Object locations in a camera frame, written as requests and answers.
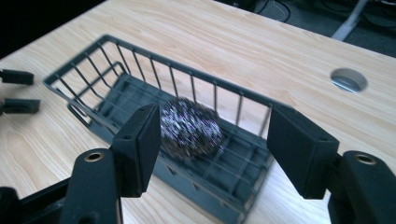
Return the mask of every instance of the desk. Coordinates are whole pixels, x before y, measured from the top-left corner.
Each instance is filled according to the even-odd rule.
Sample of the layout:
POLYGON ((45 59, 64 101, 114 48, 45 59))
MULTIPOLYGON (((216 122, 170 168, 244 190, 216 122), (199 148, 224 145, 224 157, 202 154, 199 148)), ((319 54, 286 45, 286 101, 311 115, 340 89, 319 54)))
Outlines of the desk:
MULTIPOLYGON (((210 0, 107 1, 0 62, 36 74, 32 87, 3 84, 1 97, 42 100, 35 115, 0 118, 0 185, 20 197, 69 177, 83 151, 108 147, 41 83, 103 34, 291 105, 335 136, 340 153, 374 154, 396 173, 396 59, 210 0), (335 87, 330 73, 341 67, 368 88, 335 87)), ((247 223, 329 223, 328 198, 303 200, 275 163, 247 223)), ((122 202, 125 223, 216 222, 156 177, 141 199, 122 202)))

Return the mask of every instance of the black plastic part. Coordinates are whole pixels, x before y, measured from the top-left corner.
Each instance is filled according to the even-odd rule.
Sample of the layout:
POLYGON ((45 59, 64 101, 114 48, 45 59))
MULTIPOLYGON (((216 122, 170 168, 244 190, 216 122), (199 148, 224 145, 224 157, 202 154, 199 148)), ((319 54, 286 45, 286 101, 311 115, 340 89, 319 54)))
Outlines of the black plastic part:
POLYGON ((0 105, 0 114, 34 114, 39 107, 40 100, 5 99, 0 105))
POLYGON ((329 216, 332 224, 351 224, 354 223, 355 213, 350 202, 337 200, 334 195, 330 196, 328 203, 329 216))
MULTIPOLYGON (((96 113, 122 127, 128 114, 139 106, 151 102, 162 108, 171 99, 175 98, 169 93, 122 74, 96 113)), ((180 161, 161 151, 153 173, 219 220, 240 223, 253 205, 273 158, 259 136, 223 119, 219 126, 226 136, 222 152, 180 161)), ((92 121, 88 128, 111 143, 113 135, 104 125, 92 121)))
POLYGON ((35 75, 29 72, 6 70, 0 71, 0 77, 4 83, 33 85, 35 75))
POLYGON ((354 223, 395 223, 396 178, 383 161, 348 151, 343 155, 340 174, 355 211, 354 223))
POLYGON ((327 189, 332 193, 332 197, 340 202, 349 203, 347 197, 346 188, 340 175, 340 163, 343 159, 342 156, 337 154, 334 162, 328 164, 326 172, 326 186, 327 189))
POLYGON ((146 192, 160 147, 160 109, 157 105, 140 107, 114 136, 111 146, 122 169, 121 197, 137 198, 146 192))
POLYGON ((272 109, 268 149, 304 198, 323 198, 326 167, 335 160, 338 145, 333 136, 293 108, 272 109))
POLYGON ((20 223, 21 203, 17 191, 12 188, 0 188, 0 223, 20 223))
POLYGON ((69 178, 21 199, 22 223, 58 223, 69 178))
POLYGON ((97 148, 76 159, 61 224, 122 223, 113 153, 97 148))

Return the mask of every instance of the metal wire basket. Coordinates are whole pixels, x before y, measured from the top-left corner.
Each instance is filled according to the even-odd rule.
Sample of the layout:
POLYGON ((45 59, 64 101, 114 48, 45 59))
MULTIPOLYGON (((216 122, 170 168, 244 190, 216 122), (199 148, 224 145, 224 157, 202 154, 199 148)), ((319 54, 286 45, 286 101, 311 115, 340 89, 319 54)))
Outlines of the metal wire basket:
POLYGON ((241 223, 273 160, 266 147, 278 102, 105 35, 48 76, 45 85, 108 143, 142 105, 186 97, 219 113, 222 152, 192 161, 160 152, 154 174, 225 223, 241 223))

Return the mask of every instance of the metal bar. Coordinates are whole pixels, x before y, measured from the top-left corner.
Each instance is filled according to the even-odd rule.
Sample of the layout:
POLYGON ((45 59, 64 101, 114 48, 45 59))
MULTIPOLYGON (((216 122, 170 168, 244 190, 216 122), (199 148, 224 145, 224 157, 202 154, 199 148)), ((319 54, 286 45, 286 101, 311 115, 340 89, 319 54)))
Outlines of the metal bar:
POLYGON ((110 124, 108 122, 108 120, 103 119, 101 117, 99 117, 96 113, 92 113, 92 110, 90 108, 81 106, 81 104, 77 103, 76 101, 70 99, 70 97, 66 96, 63 92, 61 92, 59 89, 53 89, 53 88, 49 88, 51 91, 53 91, 54 93, 58 94, 59 96, 61 96, 63 99, 65 99, 70 105, 75 106, 80 108, 82 111, 84 111, 84 113, 86 113, 87 115, 90 114, 90 117, 99 120, 99 122, 101 124, 103 124, 104 126, 107 126, 108 128, 110 128, 111 130, 113 130, 113 132, 117 132, 118 129, 115 129, 114 125, 110 124))
POLYGON ((161 96, 160 96, 161 94, 160 94, 159 92, 152 93, 151 91, 148 91, 148 90, 146 90, 146 89, 144 89, 144 88, 142 88, 142 87, 140 87, 140 86, 138 86, 138 85, 135 85, 135 82, 134 82, 133 80, 131 80, 130 78, 127 79, 126 82, 127 82, 128 84, 130 84, 130 85, 133 85, 133 86, 137 87, 139 90, 143 91, 144 93, 147 93, 147 94, 151 95, 153 98, 165 102, 165 100, 161 98, 161 96))
MULTIPOLYGON (((224 150, 227 149, 227 146, 230 144, 231 141, 231 137, 227 137, 224 142, 222 143, 222 146, 224 150)), ((218 153, 216 153, 215 158, 210 162, 210 165, 208 166, 208 168, 206 169, 204 175, 203 175, 203 179, 206 179, 210 172, 213 170, 214 165, 218 162, 219 157, 221 156, 222 152, 219 150, 218 153)))
MULTIPOLYGON (((126 73, 125 68, 122 66, 122 64, 120 62, 114 63, 113 66, 119 66, 122 69, 123 73, 126 73)), ((111 68, 107 68, 107 70, 103 73, 103 76, 105 76, 107 73, 109 73, 111 70, 111 68)), ((78 96, 81 96, 82 94, 84 94, 87 90, 90 89, 90 85, 93 87, 99 80, 101 80, 101 76, 96 77, 91 83, 89 83, 88 87, 85 87, 81 92, 78 93, 78 96)))
POLYGON ((151 58, 151 57, 149 57, 149 61, 150 61, 150 63, 151 63, 152 71, 154 72, 154 76, 155 76, 155 78, 157 79, 158 88, 159 88, 160 90, 162 90, 163 88, 161 87, 161 82, 160 82, 160 80, 158 79, 157 71, 156 71, 156 69, 155 69, 154 62, 152 61, 152 58, 151 58))
POLYGON ((86 113, 83 113, 83 111, 81 111, 79 108, 73 106, 73 105, 67 105, 67 108, 69 109, 69 111, 82 123, 84 124, 85 127, 88 127, 89 122, 87 122, 84 118, 91 118, 91 116, 89 116, 86 113))
POLYGON ((213 81, 213 104, 216 113, 218 113, 218 82, 216 80, 213 81))
MULTIPOLYGON (((246 88, 237 86, 237 85, 235 85, 235 84, 233 84, 231 82, 228 82, 226 80, 213 77, 213 76, 211 76, 211 75, 209 75, 207 73, 204 73, 202 71, 199 71, 199 70, 191 68, 191 67, 188 67, 188 66, 186 66, 186 65, 184 65, 182 63, 178 63, 176 61, 169 60, 169 59, 167 59, 167 58, 165 58, 165 57, 163 57, 161 55, 155 54, 155 53, 150 52, 150 51, 148 51, 146 49, 139 48, 136 45, 133 45, 133 44, 130 44, 130 43, 126 42, 126 41, 120 40, 120 39, 118 39, 118 38, 116 38, 114 36, 105 35, 101 39, 99 39, 97 42, 105 43, 107 41, 108 42, 112 42, 114 44, 118 44, 121 47, 124 47, 124 48, 127 48, 127 49, 131 49, 133 51, 134 57, 135 57, 135 54, 138 53, 138 54, 143 55, 145 57, 151 57, 152 60, 154 60, 154 61, 156 61, 158 63, 163 63, 163 64, 171 63, 173 69, 176 69, 177 71, 184 72, 184 73, 188 73, 188 72, 192 71, 196 78, 200 78, 203 81, 206 81, 206 82, 209 82, 209 83, 213 83, 213 80, 216 80, 217 83, 218 83, 217 86, 222 87, 223 89, 231 91, 231 92, 234 92, 234 93, 238 93, 238 92, 242 91, 244 93, 244 97, 246 97, 246 98, 248 98, 248 99, 250 99, 252 101, 255 101, 257 103, 260 103, 262 105, 267 105, 267 106, 274 105, 274 104, 284 105, 284 104, 282 104, 282 103, 280 103, 280 102, 278 102, 278 101, 276 101, 274 99, 271 99, 271 98, 266 97, 264 95, 260 95, 257 92, 254 92, 254 91, 248 90, 246 88)), ((90 46, 89 48, 87 48, 86 49, 87 52, 94 51, 94 49, 92 49, 92 48, 95 47, 95 46, 96 46, 96 44, 93 45, 93 46, 90 46)), ((82 60, 81 56, 78 55, 76 60, 81 61, 82 60)), ((67 70, 68 70, 67 66, 63 67, 62 69, 59 69, 60 76, 64 75, 64 72, 67 71, 67 70)), ((143 80, 145 80, 141 68, 139 68, 139 70, 140 70, 140 72, 142 74, 143 80)), ((46 85, 50 85, 54 81, 54 79, 55 79, 55 77, 53 77, 53 76, 50 76, 50 77, 46 78, 46 80, 45 80, 46 85)))
POLYGON ((122 53, 122 51, 120 49, 120 45, 116 45, 116 46, 117 46, 117 49, 119 50, 120 56, 122 58, 122 61, 124 62, 125 66, 126 66, 126 69, 128 70, 128 74, 131 75, 132 74, 131 73, 131 69, 129 69, 129 64, 125 60, 125 57, 124 57, 124 55, 123 55, 123 53, 122 53))
POLYGON ((119 77, 120 75, 117 73, 116 69, 114 69, 113 64, 111 63, 110 59, 108 58, 105 50, 102 48, 102 46, 98 43, 99 49, 102 51, 102 53, 105 55, 105 58, 108 62, 108 65, 110 65, 111 69, 113 69, 114 74, 116 74, 117 77, 119 77))
POLYGON ((96 90, 92 87, 92 84, 87 80, 87 78, 84 77, 84 75, 82 75, 81 71, 79 71, 79 69, 76 67, 76 65, 75 64, 72 64, 72 65, 73 65, 73 68, 77 71, 78 75, 82 78, 82 80, 85 82, 85 84, 87 84, 87 86, 93 92, 93 94, 95 94, 96 96, 98 96, 99 98, 101 98, 103 100, 104 98, 101 95, 99 95, 99 93, 96 92, 96 90))
POLYGON ((175 76, 173 74, 172 64, 168 64, 168 67, 169 67, 169 72, 171 74, 172 83, 173 83, 174 89, 175 89, 175 95, 176 95, 176 97, 178 97, 177 86, 176 86, 176 82, 175 82, 175 76))
POLYGON ((238 110, 236 112, 236 119, 235 119, 235 126, 239 127, 239 120, 241 117, 241 110, 242 110, 242 101, 244 99, 244 93, 239 92, 239 103, 238 103, 238 110))
POLYGON ((93 62, 93 60, 91 59, 90 55, 86 55, 88 61, 91 63, 93 69, 96 71, 96 73, 99 75, 99 77, 102 79, 102 81, 105 83, 105 85, 109 88, 111 88, 110 85, 108 85, 108 83, 105 81, 105 79, 103 78, 101 72, 99 71, 99 69, 96 67, 95 63, 93 62))
POLYGON ((233 183, 228 189, 229 194, 233 194, 233 192, 235 191, 240 176, 242 176, 242 174, 245 172, 246 168, 248 167, 248 164, 250 163, 251 157, 253 156, 255 151, 256 148, 251 149, 247 154, 247 156, 243 159, 244 163, 239 167, 238 173, 236 174, 235 178, 233 179, 233 183))
POLYGON ((81 100, 81 98, 79 98, 79 96, 71 89, 71 87, 69 85, 67 85, 67 83, 64 81, 63 78, 58 77, 59 80, 62 82, 62 84, 64 84, 64 86, 70 91, 70 93, 73 94, 73 96, 77 99, 78 102, 80 102, 82 105, 84 105, 85 107, 88 107, 83 100, 81 100))
MULTIPOLYGON (((96 122, 96 123, 102 125, 102 124, 101 124, 100 122, 98 122, 96 119, 94 119, 94 118, 91 118, 91 119, 94 120, 94 122, 96 122)), ((112 125, 113 125, 114 127, 116 127, 118 130, 120 129, 120 127, 118 127, 115 123, 112 123, 112 125)), ((113 134, 113 136, 116 135, 117 132, 114 132, 114 130, 109 129, 106 125, 104 125, 104 127, 105 127, 109 132, 111 132, 111 133, 113 134)))
MULTIPOLYGON (((208 159, 208 158, 202 157, 202 159, 205 160, 205 161, 211 162, 211 160, 208 159)), ((235 172, 231 171, 229 168, 227 168, 225 166, 221 166, 218 163, 214 164, 214 166, 219 167, 221 170, 224 170, 225 172, 229 173, 230 175, 235 175, 240 181, 246 182, 249 185, 252 184, 246 178, 242 177, 241 175, 236 174, 235 172)))
MULTIPOLYGON (((115 91, 116 93, 118 93, 118 94, 121 95, 122 97, 125 97, 125 99, 126 99, 126 100, 124 100, 124 101, 122 102, 122 104, 120 104, 120 103, 114 104, 113 102, 106 100, 107 102, 109 102, 110 104, 113 105, 113 110, 112 110, 112 111, 114 111, 114 108, 117 108, 120 112, 126 113, 126 114, 128 115, 127 117, 130 117, 130 116, 132 116, 132 112, 133 112, 133 111, 128 111, 128 110, 124 109, 123 107, 124 107, 126 104, 128 104, 128 103, 129 103, 129 104, 130 104, 130 103, 133 103, 133 104, 135 104, 135 105, 142 106, 138 101, 136 101, 136 100, 135 100, 134 98, 132 98, 132 97, 129 97, 128 95, 126 95, 126 94, 123 93, 122 91, 119 91, 119 90, 117 90, 117 89, 113 89, 112 91, 113 91, 113 92, 115 91)), ((111 116, 108 116, 107 118, 110 119, 110 120, 112 120, 112 118, 114 118, 114 116, 115 116, 116 114, 117 114, 117 113, 113 113, 111 116)))
MULTIPOLYGON (((242 157, 241 155, 235 153, 235 152, 232 151, 232 150, 229 150, 229 152, 230 152, 231 154, 235 155, 236 157, 238 157, 238 158, 241 159, 241 160, 244 160, 244 159, 245 159, 244 157, 242 157)), ((258 168, 258 169, 262 168, 261 165, 255 163, 255 162, 252 162, 252 161, 251 161, 250 164, 251 164, 252 166, 254 166, 255 168, 258 168)))
POLYGON ((265 130, 265 126, 267 125, 267 123, 271 117, 271 109, 272 109, 272 107, 268 107, 268 110, 265 113, 264 120, 262 121, 262 126, 260 127, 260 131, 259 131, 259 135, 258 135, 259 137, 262 137, 262 134, 264 133, 264 130, 265 130))
POLYGON ((87 57, 86 55, 89 55, 97 50, 97 44, 104 44, 106 42, 113 42, 114 43, 114 37, 111 35, 104 35, 97 39, 95 42, 90 44, 87 48, 81 51, 80 54, 78 54, 75 58, 71 59, 68 63, 66 63, 64 66, 60 67, 58 70, 52 73, 49 77, 44 79, 44 83, 46 86, 52 85, 53 82, 58 80, 57 76, 64 76, 67 74, 67 72, 72 68, 70 63, 74 64, 79 64, 82 61, 84 61, 87 57))
POLYGON ((142 75, 143 81, 146 82, 145 74, 143 73, 143 70, 142 70, 142 67, 140 66, 139 60, 137 60, 136 54, 134 53, 134 49, 131 49, 131 52, 132 52, 132 54, 134 55, 134 61, 136 62, 137 67, 139 68, 140 75, 142 75))
POLYGON ((194 85, 193 73, 189 72, 189 75, 190 75, 190 81, 191 81, 192 99, 194 100, 195 103, 197 103, 197 98, 195 95, 195 85, 194 85))

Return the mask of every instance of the screw hole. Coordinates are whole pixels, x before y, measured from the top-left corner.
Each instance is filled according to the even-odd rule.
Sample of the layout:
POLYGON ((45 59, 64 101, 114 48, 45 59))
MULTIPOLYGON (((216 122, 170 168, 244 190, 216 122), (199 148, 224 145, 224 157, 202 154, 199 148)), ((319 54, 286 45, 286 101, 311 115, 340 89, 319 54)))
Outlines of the screw hole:
POLYGON ((101 160, 105 155, 101 152, 93 152, 87 157, 85 157, 85 161, 93 162, 101 160))
POLYGON ((369 156, 359 154, 359 155, 356 155, 355 157, 356 157, 356 160, 358 160, 361 163, 364 163, 367 165, 375 165, 376 164, 376 161, 369 156))

